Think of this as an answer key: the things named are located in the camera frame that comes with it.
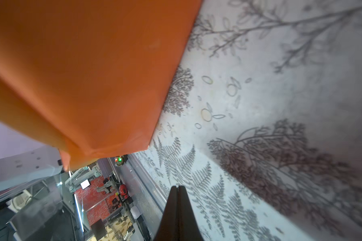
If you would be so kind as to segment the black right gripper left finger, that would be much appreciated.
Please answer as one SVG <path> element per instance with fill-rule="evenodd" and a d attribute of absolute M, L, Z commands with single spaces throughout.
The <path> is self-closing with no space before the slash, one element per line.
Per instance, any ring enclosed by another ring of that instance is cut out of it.
<path fill-rule="evenodd" d="M 170 190 L 167 204 L 154 241 L 178 240 L 178 188 L 173 186 Z"/>

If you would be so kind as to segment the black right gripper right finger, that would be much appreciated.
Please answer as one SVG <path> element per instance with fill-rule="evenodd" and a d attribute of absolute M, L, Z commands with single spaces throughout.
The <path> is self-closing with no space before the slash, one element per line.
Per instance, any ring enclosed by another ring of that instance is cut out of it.
<path fill-rule="evenodd" d="M 179 241 L 203 241 L 194 212 L 184 186 L 178 187 L 177 219 Z"/>

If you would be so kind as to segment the yellow orange wrapping paper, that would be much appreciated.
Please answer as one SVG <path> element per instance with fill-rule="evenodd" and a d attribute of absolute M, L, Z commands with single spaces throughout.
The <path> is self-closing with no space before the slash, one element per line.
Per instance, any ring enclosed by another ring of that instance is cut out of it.
<path fill-rule="evenodd" d="M 201 1 L 0 1 L 0 122 L 65 170 L 146 150 Z"/>

